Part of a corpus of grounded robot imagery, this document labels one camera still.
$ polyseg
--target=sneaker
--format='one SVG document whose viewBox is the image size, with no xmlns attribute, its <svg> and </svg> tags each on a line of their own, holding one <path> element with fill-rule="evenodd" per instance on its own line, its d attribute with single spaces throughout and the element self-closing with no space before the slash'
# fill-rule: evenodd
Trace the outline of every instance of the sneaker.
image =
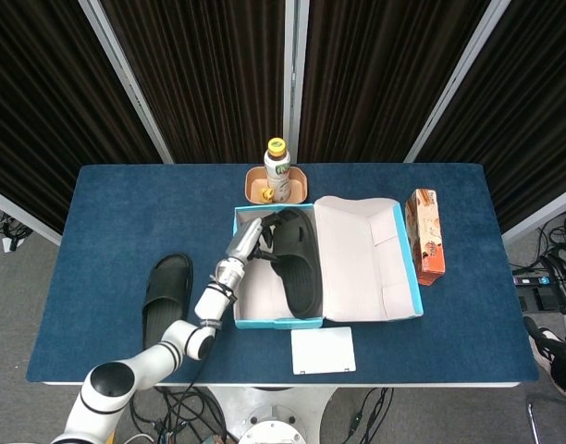
<svg viewBox="0 0 566 444">
<path fill-rule="evenodd" d="M 565 343 L 564 340 L 555 335 L 551 330 L 544 327 L 539 328 L 539 330 L 546 339 L 560 342 L 560 345 Z M 557 358 L 548 346 L 537 344 L 531 336 L 530 345 L 534 359 L 547 371 L 554 387 L 566 397 L 566 361 Z"/>
</svg>

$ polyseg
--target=dark curtain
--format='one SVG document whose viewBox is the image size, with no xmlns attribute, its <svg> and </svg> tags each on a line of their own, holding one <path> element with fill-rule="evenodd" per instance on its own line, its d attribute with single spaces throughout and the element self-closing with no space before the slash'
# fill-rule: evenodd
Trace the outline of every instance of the dark curtain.
<svg viewBox="0 0 566 444">
<path fill-rule="evenodd" d="M 566 191 L 566 1 L 513 1 L 418 162 L 485 166 L 506 231 Z"/>
<path fill-rule="evenodd" d="M 282 131 L 285 1 L 103 4 L 175 160 L 260 162 Z"/>
<path fill-rule="evenodd" d="M 488 0 L 312 0 L 301 162 L 401 162 Z"/>
<path fill-rule="evenodd" d="M 77 1 L 0 1 L 0 193 L 63 231 L 80 167 L 160 162 Z"/>
</svg>

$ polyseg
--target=yellow bottle cap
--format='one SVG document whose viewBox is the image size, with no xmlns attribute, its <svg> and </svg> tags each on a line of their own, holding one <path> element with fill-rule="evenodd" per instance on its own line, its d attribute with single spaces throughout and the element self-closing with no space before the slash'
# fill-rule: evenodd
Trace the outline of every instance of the yellow bottle cap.
<svg viewBox="0 0 566 444">
<path fill-rule="evenodd" d="M 274 157 L 281 157 L 285 155 L 287 150 L 287 145 L 285 141 L 280 137 L 274 137 L 268 141 L 268 153 Z"/>
</svg>

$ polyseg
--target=cardboard box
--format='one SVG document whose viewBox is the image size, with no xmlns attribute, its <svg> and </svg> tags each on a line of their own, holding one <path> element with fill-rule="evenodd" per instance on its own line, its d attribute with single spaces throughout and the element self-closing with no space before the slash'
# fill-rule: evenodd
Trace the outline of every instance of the cardboard box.
<svg viewBox="0 0 566 444">
<path fill-rule="evenodd" d="M 417 280 L 431 285 L 446 271 L 437 193 L 416 189 L 406 201 L 406 229 Z"/>
<path fill-rule="evenodd" d="M 301 208 L 314 226 L 322 269 L 320 315 L 294 318 L 280 277 L 269 262 L 254 260 L 246 266 L 234 305 L 238 328 L 316 328 L 322 326 L 324 318 L 377 322 L 423 314 L 398 202 L 381 198 L 347 201 L 327 196 L 314 204 L 238 207 L 234 232 L 241 224 L 286 206 Z"/>
</svg>

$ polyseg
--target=plastic bottle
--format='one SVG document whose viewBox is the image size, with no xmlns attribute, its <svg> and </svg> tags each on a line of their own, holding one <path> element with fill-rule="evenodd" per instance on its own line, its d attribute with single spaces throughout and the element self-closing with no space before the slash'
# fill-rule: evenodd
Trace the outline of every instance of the plastic bottle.
<svg viewBox="0 0 566 444">
<path fill-rule="evenodd" d="M 291 194 L 289 185 L 289 168 L 291 156 L 287 151 L 285 141 L 275 137 L 268 141 L 265 153 L 266 181 L 273 189 L 273 202 L 286 202 Z"/>
</svg>

